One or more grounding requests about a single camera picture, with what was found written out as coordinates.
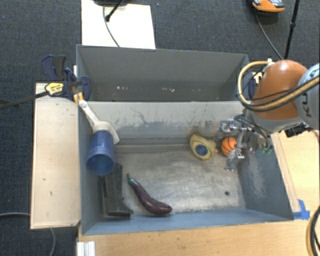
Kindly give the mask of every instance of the blue tape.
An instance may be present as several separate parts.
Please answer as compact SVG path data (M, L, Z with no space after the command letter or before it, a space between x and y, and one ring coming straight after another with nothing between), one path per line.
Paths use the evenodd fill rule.
M298 199L301 211L293 212L293 217L295 220L309 220L310 211L306 210L305 203L303 200Z

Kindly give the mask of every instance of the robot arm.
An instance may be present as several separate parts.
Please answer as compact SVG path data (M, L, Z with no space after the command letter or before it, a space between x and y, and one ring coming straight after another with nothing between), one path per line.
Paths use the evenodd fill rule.
M269 63L251 102L242 93L241 79L238 95L245 116L268 135L301 123L319 129L319 64L307 70L292 60Z
M243 93L242 79L255 66L264 67L263 76L254 96L248 99ZM237 95L245 107L243 115L222 121L218 131L218 139L222 139L234 136L228 127L242 127L235 135L236 148L226 160L228 171L244 158L242 149L261 149L268 154L273 133L286 131L287 136L292 136L319 130L319 64L306 69L292 60L252 62L240 72Z

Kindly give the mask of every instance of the orange ball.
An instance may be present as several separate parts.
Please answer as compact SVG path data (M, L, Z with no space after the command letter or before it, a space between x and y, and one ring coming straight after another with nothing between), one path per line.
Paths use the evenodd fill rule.
M227 157L236 148L237 140L234 137L226 137L222 140L221 151Z

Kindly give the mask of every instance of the bin floor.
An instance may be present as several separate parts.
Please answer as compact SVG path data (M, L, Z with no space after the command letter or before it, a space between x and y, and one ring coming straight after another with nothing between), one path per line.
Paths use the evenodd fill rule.
M123 166L124 202L135 215L149 213L128 185L128 173L173 213L245 208L238 171L224 170L226 157L221 153L200 160L186 145L124 145L115 153Z

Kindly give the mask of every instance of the black pole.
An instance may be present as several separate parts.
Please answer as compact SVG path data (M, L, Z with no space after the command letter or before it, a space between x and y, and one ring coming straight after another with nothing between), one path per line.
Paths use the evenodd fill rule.
M288 58L290 44L291 44L291 38L292 38L292 34L294 32L294 28L296 26L296 18L297 18L297 14L298 14L299 2L300 2L300 0L295 0L295 2L294 2L293 14L292 14L292 19L291 19L291 23L290 23L290 31L289 31L288 41L286 43L285 54L283 57L285 60Z
M105 16L105 21L106 22L109 22L110 21L110 18L111 18L111 15L114 14L114 12L116 11L116 9L119 7L119 5L121 5L121 3L123 2L124 0L119 0L119 2L114 6L114 8L111 10L111 12Z

